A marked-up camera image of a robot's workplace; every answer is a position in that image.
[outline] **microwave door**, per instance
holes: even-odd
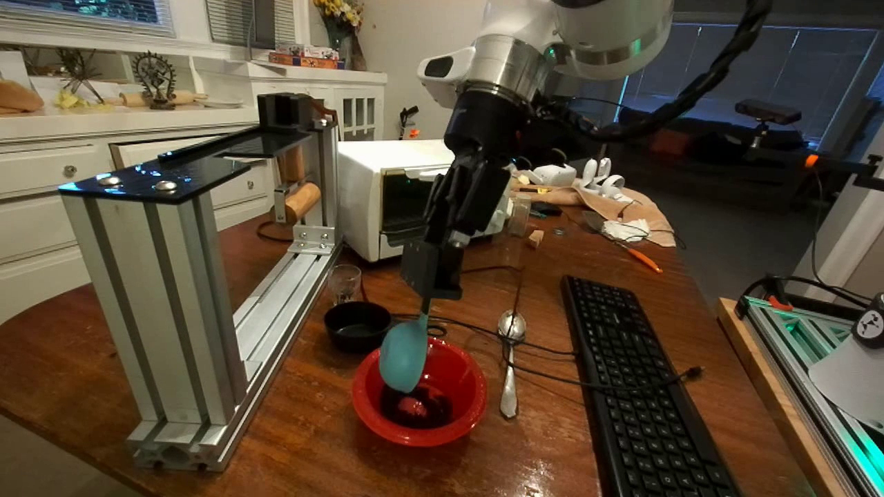
[[[381,233],[389,247],[403,247],[422,235],[422,211],[439,175],[446,175],[446,169],[385,177]]]

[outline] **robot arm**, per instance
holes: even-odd
[[[769,12],[770,0],[747,0],[733,44],[710,71],[638,129],[591,128],[566,111],[559,120],[598,142],[653,132],[723,81],[729,64],[758,38]],[[472,48],[421,64],[426,88],[439,104],[453,107],[446,143],[457,155],[435,184],[422,241],[406,247],[403,256],[403,276],[422,295],[422,307],[439,295],[460,299],[461,249],[489,224],[509,184],[509,165],[519,157],[540,113],[548,78],[563,71],[620,81],[664,50],[668,27],[671,0],[489,0]]]

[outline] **white microwave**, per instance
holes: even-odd
[[[443,142],[337,142],[335,180],[344,241],[368,262],[403,253],[422,235],[432,184],[453,164]],[[502,233],[505,198],[482,235]]]

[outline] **black bowl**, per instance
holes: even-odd
[[[327,311],[327,331],[335,347],[349,354],[370,354],[385,343],[389,311],[370,300],[346,300]]]

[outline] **flower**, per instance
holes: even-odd
[[[349,0],[313,0],[313,4],[327,19],[337,21],[344,30],[350,30],[350,34],[360,30],[363,9],[353,9]]]

